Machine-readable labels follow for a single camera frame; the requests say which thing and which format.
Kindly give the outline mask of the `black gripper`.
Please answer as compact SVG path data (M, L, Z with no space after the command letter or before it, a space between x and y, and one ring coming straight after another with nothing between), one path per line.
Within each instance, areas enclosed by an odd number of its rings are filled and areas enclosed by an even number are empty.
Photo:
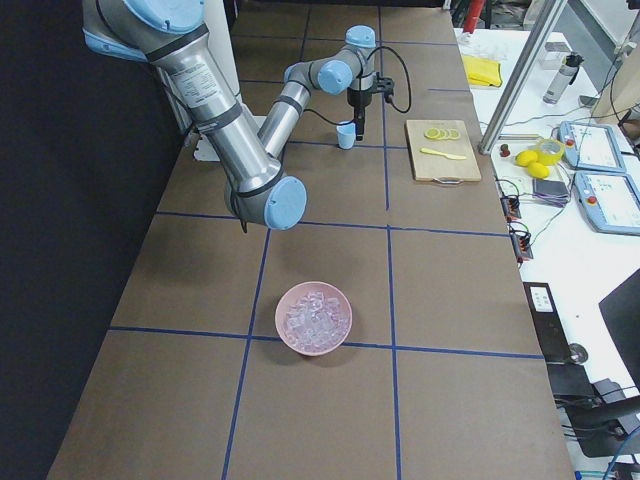
M347 102L353 109L353 120L355 126L356 140L362 141L365 130L366 108L371 104L374 88L355 89L349 87L347 89Z

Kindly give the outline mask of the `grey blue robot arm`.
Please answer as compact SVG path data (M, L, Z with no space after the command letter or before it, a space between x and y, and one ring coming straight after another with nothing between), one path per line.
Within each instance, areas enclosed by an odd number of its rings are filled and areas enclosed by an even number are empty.
M372 28L353 26L336 54L288 67L280 96L258 125L209 49L204 2L85 1L82 13L90 50L149 63L170 77L184 110L220 160L227 177L225 202L236 218L274 230L301 220L305 186L286 174L278 156L313 91L338 95L357 80L372 84Z

